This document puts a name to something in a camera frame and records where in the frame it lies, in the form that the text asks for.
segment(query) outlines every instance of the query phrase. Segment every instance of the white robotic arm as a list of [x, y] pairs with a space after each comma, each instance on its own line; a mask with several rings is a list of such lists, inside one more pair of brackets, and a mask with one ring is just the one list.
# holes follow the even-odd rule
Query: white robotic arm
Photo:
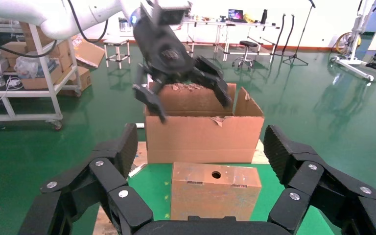
[[[71, 0], [83, 30], [123, 11], [130, 19], [140, 0]], [[0, 0], [0, 17], [40, 26], [50, 38], [62, 40], [79, 33], [67, 0]]]

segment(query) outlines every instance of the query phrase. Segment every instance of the monitor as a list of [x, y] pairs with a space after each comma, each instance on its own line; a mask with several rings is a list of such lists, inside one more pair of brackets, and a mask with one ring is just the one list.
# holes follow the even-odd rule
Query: monitor
[[231, 19], [242, 20], [243, 19], [243, 10], [228, 10], [228, 17]]

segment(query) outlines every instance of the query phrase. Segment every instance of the laptop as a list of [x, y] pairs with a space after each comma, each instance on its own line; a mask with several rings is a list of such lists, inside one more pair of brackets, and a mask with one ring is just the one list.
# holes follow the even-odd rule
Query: laptop
[[232, 22], [246, 23], [246, 21], [243, 19], [243, 10], [229, 9], [228, 17]]

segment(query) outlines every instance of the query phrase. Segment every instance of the hole in box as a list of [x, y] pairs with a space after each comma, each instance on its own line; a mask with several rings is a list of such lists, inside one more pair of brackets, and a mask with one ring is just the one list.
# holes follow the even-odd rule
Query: hole in box
[[218, 171], [214, 171], [211, 175], [212, 175], [214, 178], [216, 178], [216, 179], [221, 178], [221, 173], [218, 172]]

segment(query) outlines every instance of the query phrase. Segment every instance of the plastic bag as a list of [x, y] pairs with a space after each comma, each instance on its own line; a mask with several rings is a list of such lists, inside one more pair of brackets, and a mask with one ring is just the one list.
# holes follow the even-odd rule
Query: plastic bag
[[[37, 55], [36, 51], [29, 52], [28, 55]], [[45, 56], [47, 64], [49, 63], [48, 56]], [[37, 73], [42, 71], [39, 58], [18, 57], [17, 63], [14, 67], [20, 79], [34, 79]]]

